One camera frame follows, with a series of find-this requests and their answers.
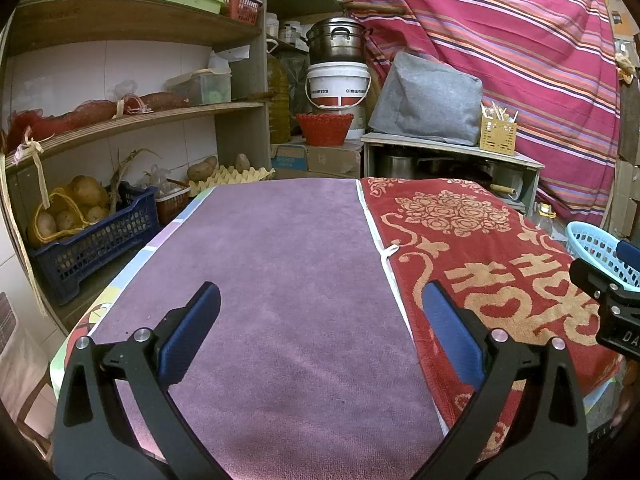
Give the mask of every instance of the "metal screw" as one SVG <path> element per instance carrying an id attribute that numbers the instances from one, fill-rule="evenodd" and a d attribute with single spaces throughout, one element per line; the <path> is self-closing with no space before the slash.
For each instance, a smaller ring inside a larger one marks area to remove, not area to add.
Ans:
<path id="1" fill-rule="evenodd" d="M 148 328 L 139 328 L 133 334 L 133 339 L 139 343 L 143 343 L 151 337 L 151 330 Z"/>
<path id="2" fill-rule="evenodd" d="M 509 338 L 509 334 L 501 328 L 496 328 L 495 330 L 492 330 L 491 337 L 493 337 L 494 341 L 497 341 L 498 343 L 504 343 Z"/>
<path id="3" fill-rule="evenodd" d="M 78 340 L 76 341 L 76 348 L 78 350 L 87 348 L 89 346 L 89 341 L 91 340 L 85 335 L 83 335 L 82 337 L 79 337 Z"/>
<path id="4" fill-rule="evenodd" d="M 555 337 L 551 340 L 551 346 L 556 350 L 564 350 L 564 348 L 566 348 L 564 340 L 560 339 L 559 337 Z"/>

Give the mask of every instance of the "white plastic bucket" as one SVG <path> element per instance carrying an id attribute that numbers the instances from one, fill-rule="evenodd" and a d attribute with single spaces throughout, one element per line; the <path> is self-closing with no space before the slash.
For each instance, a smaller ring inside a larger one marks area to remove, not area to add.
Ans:
<path id="1" fill-rule="evenodd" d="M 309 67 L 306 82 L 306 97 L 314 105 L 314 113 L 353 114 L 347 139 L 364 135 L 366 115 L 362 102 L 371 86 L 366 64 L 353 61 L 315 64 Z"/>

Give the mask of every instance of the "striped cloth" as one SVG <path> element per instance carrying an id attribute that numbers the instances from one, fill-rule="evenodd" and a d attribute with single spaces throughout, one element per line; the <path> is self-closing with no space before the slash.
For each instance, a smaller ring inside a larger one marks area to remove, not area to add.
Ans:
<path id="1" fill-rule="evenodd" d="M 599 224 L 618 152 L 620 98 L 604 0 L 354 0 L 386 77 L 399 50 L 475 75 L 485 104 L 519 110 L 516 150 L 546 165 L 539 194 L 568 220 Z"/>

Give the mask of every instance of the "metal pot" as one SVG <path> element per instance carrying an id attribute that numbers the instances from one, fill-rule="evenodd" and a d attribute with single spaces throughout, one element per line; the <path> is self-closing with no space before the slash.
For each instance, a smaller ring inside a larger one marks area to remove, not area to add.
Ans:
<path id="1" fill-rule="evenodd" d="M 413 180 L 417 176 L 418 164 L 433 160 L 433 158 L 420 158 L 412 150 L 394 148 L 380 154 L 376 165 L 376 174 L 385 178 Z"/>
<path id="2" fill-rule="evenodd" d="M 353 18 L 317 22 L 306 34 L 311 64 L 331 61 L 364 63 L 366 27 Z"/>

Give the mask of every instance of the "blue gripper pad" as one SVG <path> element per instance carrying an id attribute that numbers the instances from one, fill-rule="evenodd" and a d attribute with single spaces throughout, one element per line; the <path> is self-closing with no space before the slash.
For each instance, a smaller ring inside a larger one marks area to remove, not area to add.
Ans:
<path id="1" fill-rule="evenodd" d="M 458 378 L 476 391 L 484 383 L 482 350 L 434 283 L 422 290 L 422 309 Z"/>
<path id="2" fill-rule="evenodd" d="M 640 272 L 640 249 L 636 246 L 622 240 L 618 242 L 618 246 L 616 247 L 616 256 L 629 267 L 633 267 L 636 271 Z"/>
<path id="3" fill-rule="evenodd" d="M 220 313 L 220 290 L 206 283 L 191 299 L 188 312 L 158 353 L 158 382 L 167 387 L 183 378 Z"/>

